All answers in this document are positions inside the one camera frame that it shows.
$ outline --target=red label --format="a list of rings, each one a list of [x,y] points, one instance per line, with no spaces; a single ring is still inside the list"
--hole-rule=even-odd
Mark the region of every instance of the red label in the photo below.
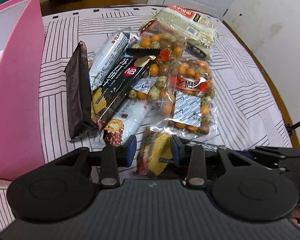
[[[111,41],[111,43],[115,43],[115,41],[117,41],[117,40],[119,39],[120,35],[121,35],[121,32],[119,32],[119,33],[114,37],[114,39]]]
[[[200,80],[197,80],[197,79],[173,76],[170,79],[170,84],[173,87],[179,89],[185,89],[185,90],[196,91],[196,92],[207,91],[207,82],[205,78],[202,77],[200,78]]]
[[[140,31],[140,35],[144,33],[147,29],[149,29],[157,20],[152,20],[148,22]]]
[[[157,60],[167,61],[169,59],[169,53],[168,50],[162,50]]]
[[[137,71],[137,68],[132,66],[132,67],[128,67],[125,71],[124,71],[124,75],[129,77],[132,76],[135,72]]]
[[[192,18],[194,16],[194,12],[187,10],[186,8],[170,5],[168,8],[177,11],[178,13],[182,14],[183,16],[186,16],[187,18]]]

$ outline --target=table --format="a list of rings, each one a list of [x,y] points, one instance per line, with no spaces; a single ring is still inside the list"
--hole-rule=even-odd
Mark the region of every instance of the table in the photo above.
[[[93,132],[77,142],[69,142],[66,75],[64,68],[80,40],[88,52],[98,49],[112,32],[131,27],[138,30],[160,6],[120,6],[64,12],[43,17],[45,44],[39,84],[39,115],[43,158],[50,162],[78,147],[92,148]],[[281,113],[256,64],[231,32],[209,15],[219,39],[211,62],[216,88],[214,104],[218,106],[218,132],[207,142],[243,150],[255,145],[291,147]],[[147,117],[136,133],[137,153],[144,130],[150,125]],[[132,176],[136,160],[130,168],[120,168],[120,178]],[[91,179],[98,181],[98,169]],[[13,220],[6,202],[8,182],[0,181],[0,231]]]

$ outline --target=pink box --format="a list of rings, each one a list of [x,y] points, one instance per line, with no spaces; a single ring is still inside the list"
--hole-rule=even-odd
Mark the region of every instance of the pink box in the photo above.
[[[0,5],[0,179],[14,180],[44,164],[38,100],[43,45],[39,0]]]

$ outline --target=silver snack wrapper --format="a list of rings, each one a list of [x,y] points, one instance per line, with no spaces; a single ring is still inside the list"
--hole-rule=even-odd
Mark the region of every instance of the silver snack wrapper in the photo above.
[[[105,77],[112,69],[116,61],[125,49],[137,41],[138,36],[131,33],[131,28],[125,28],[114,32],[101,48],[93,53],[93,61],[90,68],[91,91],[101,86]]]

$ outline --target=black snack wrapper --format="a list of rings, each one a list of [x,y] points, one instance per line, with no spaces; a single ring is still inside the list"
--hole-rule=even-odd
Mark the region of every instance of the black snack wrapper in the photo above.
[[[110,121],[114,111],[124,100],[131,87],[141,78],[159,53],[160,50],[154,56],[122,58],[107,75],[103,84],[94,90],[92,95],[93,120],[98,124],[100,130]]]
[[[91,88],[87,47],[80,41],[66,68],[67,112],[71,140],[96,128],[91,120]]]

